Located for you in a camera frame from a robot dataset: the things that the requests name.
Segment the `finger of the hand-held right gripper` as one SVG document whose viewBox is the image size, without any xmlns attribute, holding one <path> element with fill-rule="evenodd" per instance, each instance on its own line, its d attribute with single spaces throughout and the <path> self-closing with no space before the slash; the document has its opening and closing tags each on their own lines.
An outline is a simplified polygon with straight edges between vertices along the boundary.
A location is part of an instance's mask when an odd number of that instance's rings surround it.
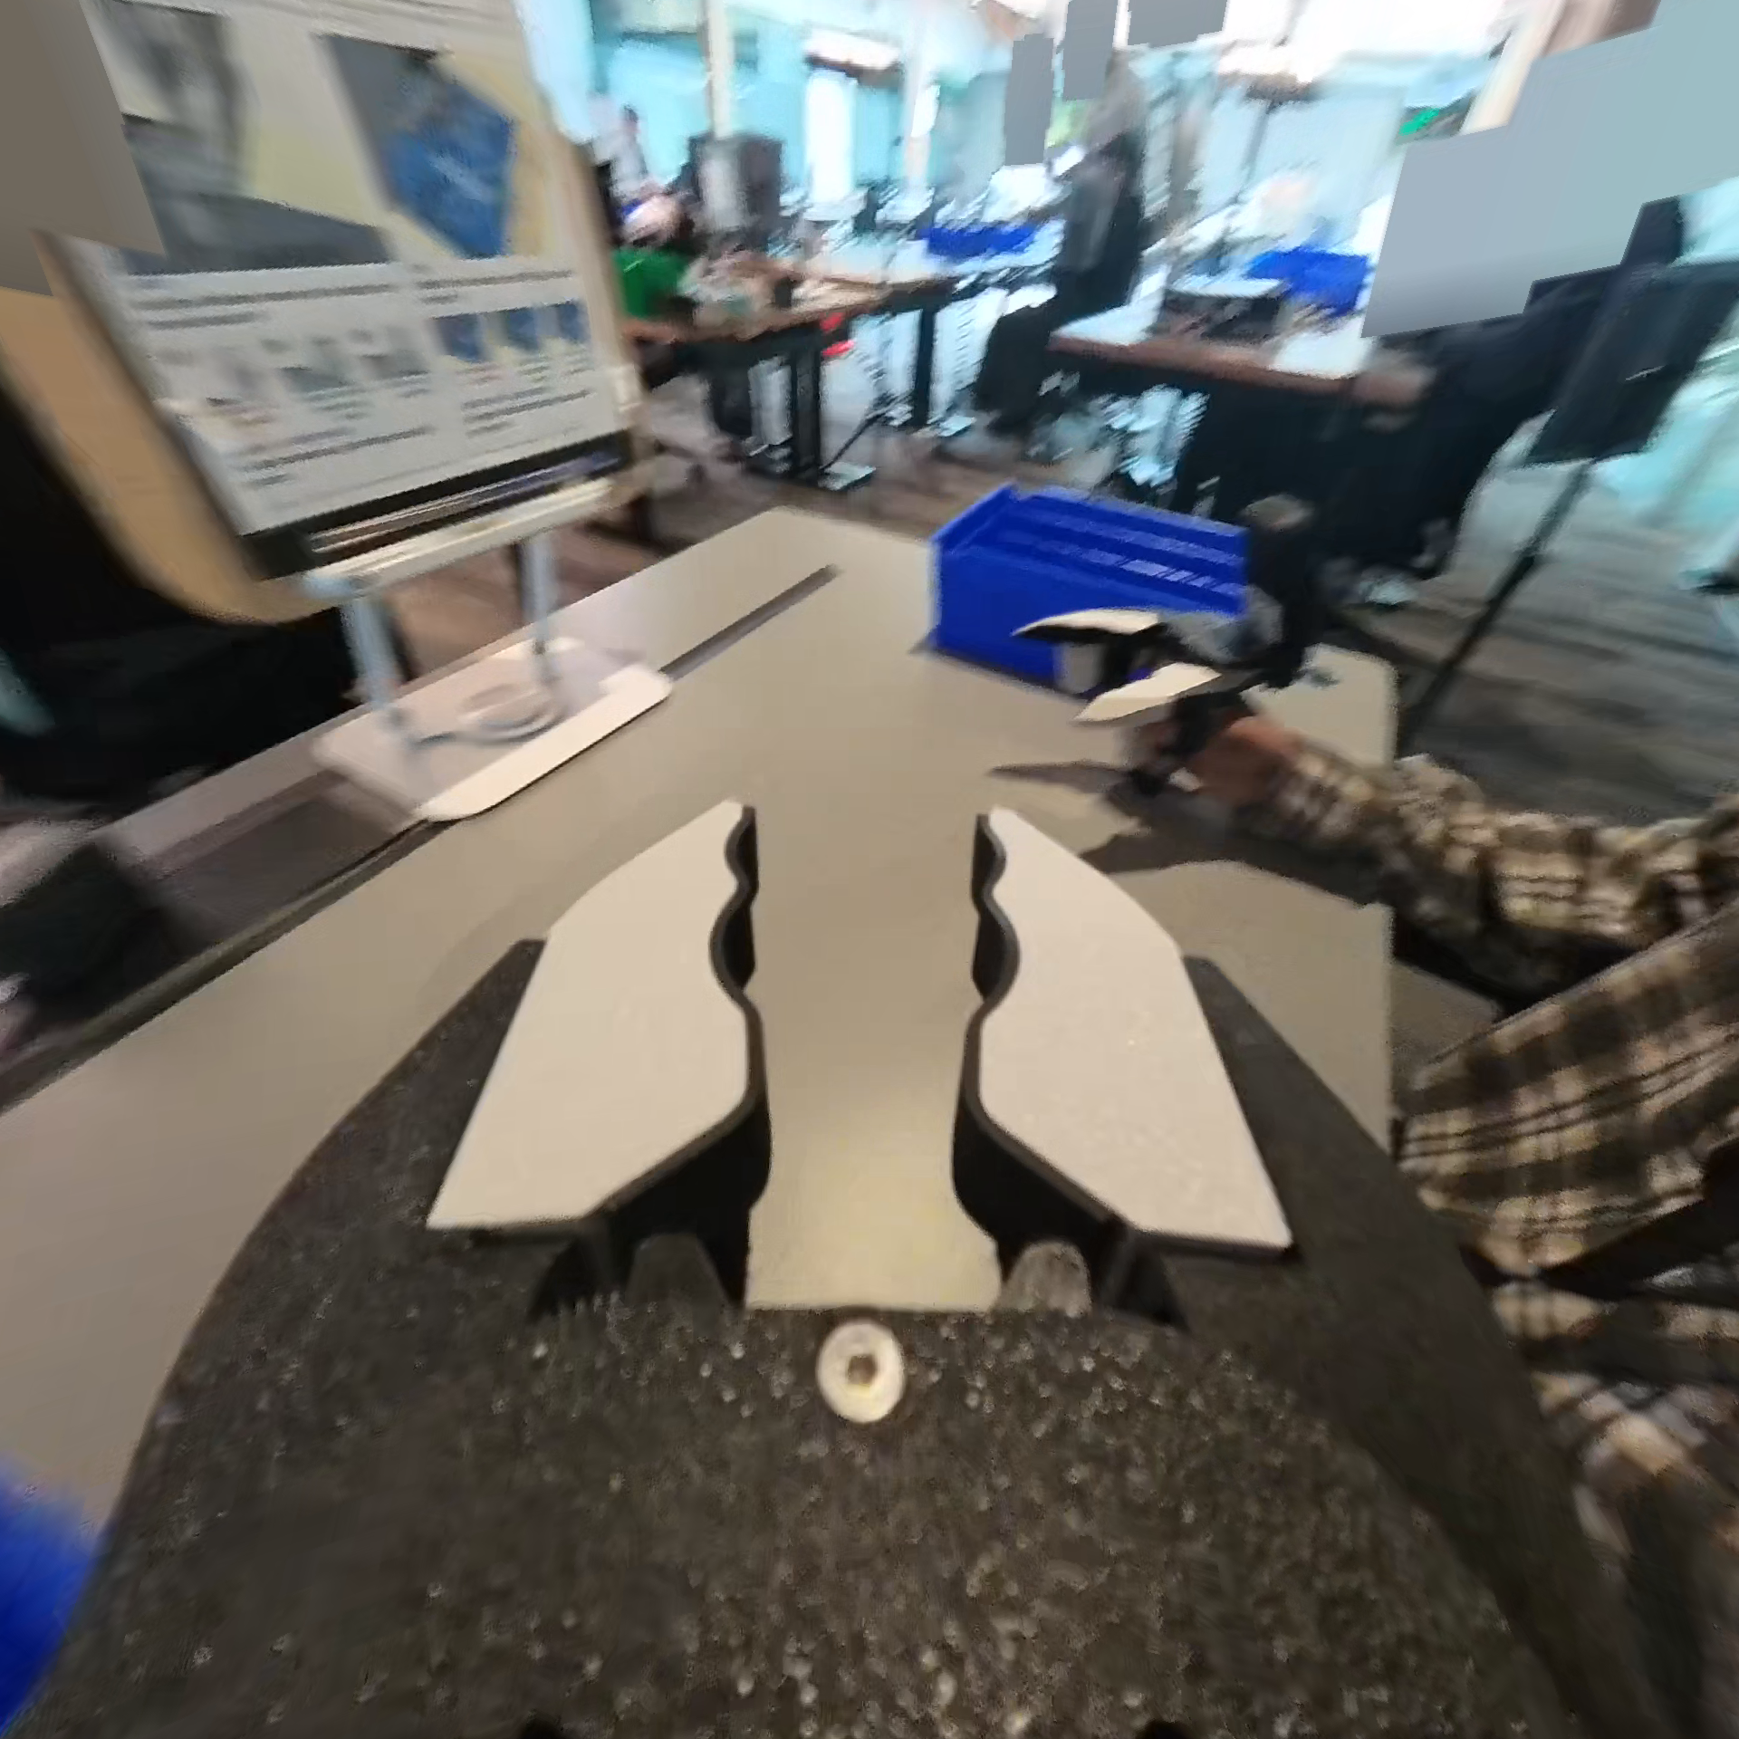
<svg viewBox="0 0 1739 1739">
<path fill-rule="evenodd" d="M 1235 697 L 1228 671 L 1192 662 L 1165 662 L 1139 680 L 1094 695 L 1074 717 L 1079 729 L 1147 729 L 1192 704 Z"/>
<path fill-rule="evenodd" d="M 1091 608 L 1043 617 L 1015 629 L 1015 640 L 1050 650 L 1052 683 L 1074 697 L 1095 697 L 1150 674 L 1169 645 L 1173 624 L 1136 608 Z"/>
</svg>

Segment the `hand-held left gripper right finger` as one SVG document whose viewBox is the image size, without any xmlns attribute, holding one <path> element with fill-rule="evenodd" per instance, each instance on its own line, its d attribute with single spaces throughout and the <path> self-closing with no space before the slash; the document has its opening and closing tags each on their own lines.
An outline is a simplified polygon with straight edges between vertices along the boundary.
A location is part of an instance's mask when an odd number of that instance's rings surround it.
<svg viewBox="0 0 1739 1739">
<path fill-rule="evenodd" d="M 1091 1294 L 1163 1262 L 1282 1263 L 1295 1233 L 1187 960 L 1140 903 L 1009 808 L 972 842 L 972 1012 L 953 1189 L 1011 1281 L 1074 1250 Z"/>
</svg>

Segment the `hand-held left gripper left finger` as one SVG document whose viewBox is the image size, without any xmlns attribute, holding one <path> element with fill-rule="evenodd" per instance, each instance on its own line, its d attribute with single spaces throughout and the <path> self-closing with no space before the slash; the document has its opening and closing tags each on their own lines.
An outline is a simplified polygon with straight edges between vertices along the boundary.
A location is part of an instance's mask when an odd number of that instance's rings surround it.
<svg viewBox="0 0 1739 1739">
<path fill-rule="evenodd" d="M 725 799 L 548 929 L 427 1211 L 446 1236 L 555 1241 L 587 1290 L 694 1243 L 743 1299 L 771 1177 L 754 979 L 757 831 Z"/>
</svg>

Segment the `blue plastic bin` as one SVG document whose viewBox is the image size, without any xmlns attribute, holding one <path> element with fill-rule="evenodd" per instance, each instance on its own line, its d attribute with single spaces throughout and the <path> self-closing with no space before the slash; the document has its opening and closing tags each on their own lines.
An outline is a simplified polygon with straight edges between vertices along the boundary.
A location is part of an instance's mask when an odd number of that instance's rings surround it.
<svg viewBox="0 0 1739 1739">
<path fill-rule="evenodd" d="M 52 1666 L 99 1545 L 74 1502 L 3 1469 L 3 1724 Z"/>
<path fill-rule="evenodd" d="M 1083 612 L 1232 624 L 1249 606 L 1251 533 L 1064 489 L 1005 485 L 929 541 L 937 653 L 1052 685 L 1055 654 L 1018 631 Z"/>
</svg>

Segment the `person's right forearm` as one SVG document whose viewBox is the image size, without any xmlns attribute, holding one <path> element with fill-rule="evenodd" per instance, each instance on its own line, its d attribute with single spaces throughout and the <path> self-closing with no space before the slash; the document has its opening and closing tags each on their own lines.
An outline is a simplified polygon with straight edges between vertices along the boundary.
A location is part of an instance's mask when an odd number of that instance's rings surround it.
<svg viewBox="0 0 1739 1739">
<path fill-rule="evenodd" d="M 1351 864 L 1489 987 L 1547 996 L 1735 913 L 1738 796 L 1617 825 L 1518 811 L 1422 756 L 1368 769 L 1307 744 L 1241 821 Z"/>
</svg>

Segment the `person's right hand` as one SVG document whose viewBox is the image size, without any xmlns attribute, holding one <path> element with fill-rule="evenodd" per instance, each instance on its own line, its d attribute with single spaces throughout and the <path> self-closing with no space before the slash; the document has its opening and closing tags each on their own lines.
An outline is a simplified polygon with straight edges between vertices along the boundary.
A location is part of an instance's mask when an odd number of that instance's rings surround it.
<svg viewBox="0 0 1739 1739">
<path fill-rule="evenodd" d="M 1183 725 L 1169 717 L 1135 731 L 1146 773 L 1204 794 L 1235 811 L 1262 806 L 1284 782 L 1308 739 L 1266 712 L 1221 714 L 1216 734 L 1190 754 L 1179 750 Z"/>
</svg>

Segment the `wooden desk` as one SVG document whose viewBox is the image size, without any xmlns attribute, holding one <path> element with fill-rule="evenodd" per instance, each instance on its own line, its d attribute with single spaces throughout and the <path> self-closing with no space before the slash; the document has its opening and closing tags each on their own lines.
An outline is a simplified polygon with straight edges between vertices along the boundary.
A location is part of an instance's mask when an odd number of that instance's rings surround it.
<svg viewBox="0 0 1739 1739">
<path fill-rule="evenodd" d="M 779 364 L 786 386 L 786 436 L 782 441 L 751 443 L 749 470 L 815 494 L 860 490 L 879 470 L 856 464 L 851 450 L 872 429 L 916 432 L 931 425 L 940 324 L 954 282 L 951 276 L 806 276 L 775 270 L 766 288 L 769 292 L 746 310 L 713 302 L 687 312 L 669 306 L 659 314 L 626 314 L 623 337 L 683 357 L 707 377 L 730 369 L 751 373 L 757 364 Z M 829 450 L 829 350 L 851 340 L 856 327 L 867 319 L 901 318 L 918 321 L 904 397 L 873 399 L 841 445 Z"/>
<path fill-rule="evenodd" d="M 1095 336 L 1088 321 L 1058 329 L 1050 354 L 1064 373 L 1095 382 L 1103 393 L 1139 395 L 1169 388 L 1209 395 L 1249 395 L 1409 415 L 1425 402 L 1435 373 L 1345 327 L 1280 340 L 1208 340 L 1143 333 Z"/>
</svg>

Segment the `black light panel on tripod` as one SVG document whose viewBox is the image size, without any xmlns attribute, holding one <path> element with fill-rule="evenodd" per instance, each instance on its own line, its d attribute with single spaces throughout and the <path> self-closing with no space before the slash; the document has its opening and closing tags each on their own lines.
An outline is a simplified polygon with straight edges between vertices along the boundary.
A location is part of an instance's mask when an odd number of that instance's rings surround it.
<svg viewBox="0 0 1739 1739">
<path fill-rule="evenodd" d="M 1407 703 L 1398 750 L 1409 754 L 1438 717 L 1466 662 L 1486 642 L 1512 598 L 1532 579 L 1599 469 L 1647 450 L 1685 382 L 1733 321 L 1735 258 L 1693 260 L 1632 274 L 1607 304 L 1563 392 L 1528 450 L 1528 464 L 1568 470 L 1481 614 Z"/>
</svg>

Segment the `person's plaid shirt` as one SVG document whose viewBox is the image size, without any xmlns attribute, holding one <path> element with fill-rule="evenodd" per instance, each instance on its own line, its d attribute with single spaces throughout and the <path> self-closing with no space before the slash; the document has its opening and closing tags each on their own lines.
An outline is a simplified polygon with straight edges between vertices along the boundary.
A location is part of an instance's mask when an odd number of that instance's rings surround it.
<svg viewBox="0 0 1739 1739">
<path fill-rule="evenodd" d="M 1425 1070 L 1400 1168 L 1482 1277 L 1585 1518 L 1735 1570 L 1735 910 Z"/>
</svg>

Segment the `beige curved panel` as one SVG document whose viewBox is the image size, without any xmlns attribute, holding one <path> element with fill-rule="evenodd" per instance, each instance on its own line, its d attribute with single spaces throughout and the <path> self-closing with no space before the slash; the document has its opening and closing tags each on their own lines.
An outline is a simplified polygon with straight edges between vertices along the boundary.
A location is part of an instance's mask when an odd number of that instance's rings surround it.
<svg viewBox="0 0 1739 1739">
<path fill-rule="evenodd" d="M 240 536 L 91 321 L 57 297 L 3 295 L 5 392 L 130 577 L 218 624 L 285 626 L 334 606 L 254 574 Z"/>
</svg>

